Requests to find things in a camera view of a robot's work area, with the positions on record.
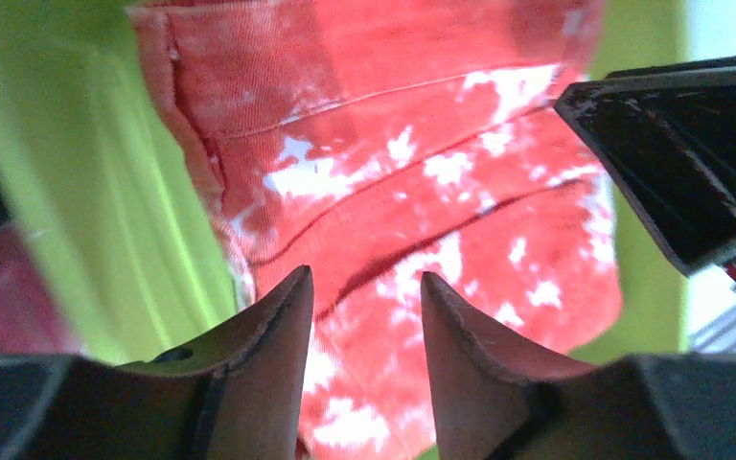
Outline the green plastic bin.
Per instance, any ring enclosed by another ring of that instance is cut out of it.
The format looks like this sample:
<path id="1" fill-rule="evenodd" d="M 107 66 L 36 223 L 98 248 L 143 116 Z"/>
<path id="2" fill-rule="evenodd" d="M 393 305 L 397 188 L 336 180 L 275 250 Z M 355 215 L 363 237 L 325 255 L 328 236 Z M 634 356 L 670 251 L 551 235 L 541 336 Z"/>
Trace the green plastic bin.
<path id="1" fill-rule="evenodd" d="M 676 1 L 501 1 L 486 27 L 464 1 L 235 1 L 229 37 L 264 35 L 258 67 L 309 68 L 381 86 L 530 35 L 529 58 L 597 70 L 673 55 Z M 63 318 L 97 360 L 146 357 L 230 314 L 232 281 L 179 149 L 145 89 L 121 1 L 0 1 L 0 188 Z"/>

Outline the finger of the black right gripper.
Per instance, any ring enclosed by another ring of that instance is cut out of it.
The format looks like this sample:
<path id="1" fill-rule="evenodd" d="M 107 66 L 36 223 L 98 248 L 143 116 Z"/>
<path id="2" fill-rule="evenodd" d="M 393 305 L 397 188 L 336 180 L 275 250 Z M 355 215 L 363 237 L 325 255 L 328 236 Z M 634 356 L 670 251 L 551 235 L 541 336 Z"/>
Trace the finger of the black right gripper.
<path id="1" fill-rule="evenodd" d="M 554 108 L 680 273 L 736 261 L 736 56 L 573 83 Z"/>

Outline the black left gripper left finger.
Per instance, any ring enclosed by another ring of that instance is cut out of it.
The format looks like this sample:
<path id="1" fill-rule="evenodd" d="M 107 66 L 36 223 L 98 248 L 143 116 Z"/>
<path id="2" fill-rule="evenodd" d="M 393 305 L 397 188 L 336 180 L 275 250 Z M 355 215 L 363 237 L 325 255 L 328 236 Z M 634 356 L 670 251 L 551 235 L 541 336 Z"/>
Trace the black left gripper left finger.
<path id="1" fill-rule="evenodd" d="M 312 303 L 301 265 L 149 362 L 0 354 L 0 459 L 291 459 Z"/>

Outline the red white tie-dye garment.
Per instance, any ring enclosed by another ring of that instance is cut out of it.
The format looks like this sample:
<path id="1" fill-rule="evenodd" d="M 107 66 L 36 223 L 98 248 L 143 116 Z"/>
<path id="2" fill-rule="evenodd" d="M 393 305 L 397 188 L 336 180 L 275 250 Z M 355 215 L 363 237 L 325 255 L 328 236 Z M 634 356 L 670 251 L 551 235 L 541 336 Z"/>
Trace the red white tie-dye garment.
<path id="1" fill-rule="evenodd" d="M 605 174 L 552 109 L 601 1 L 151 1 L 153 103 L 240 289 L 310 266 L 312 459 L 435 441 L 422 274 L 554 351 L 619 315 Z"/>

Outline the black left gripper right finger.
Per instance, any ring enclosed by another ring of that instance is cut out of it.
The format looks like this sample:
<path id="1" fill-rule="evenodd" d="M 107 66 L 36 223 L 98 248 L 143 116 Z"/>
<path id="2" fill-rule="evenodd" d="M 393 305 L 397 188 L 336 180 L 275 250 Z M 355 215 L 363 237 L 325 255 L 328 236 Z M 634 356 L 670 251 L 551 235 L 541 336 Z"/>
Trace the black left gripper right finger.
<path id="1" fill-rule="evenodd" d="M 736 459 L 736 355 L 639 354 L 592 365 L 421 282 L 443 459 Z"/>

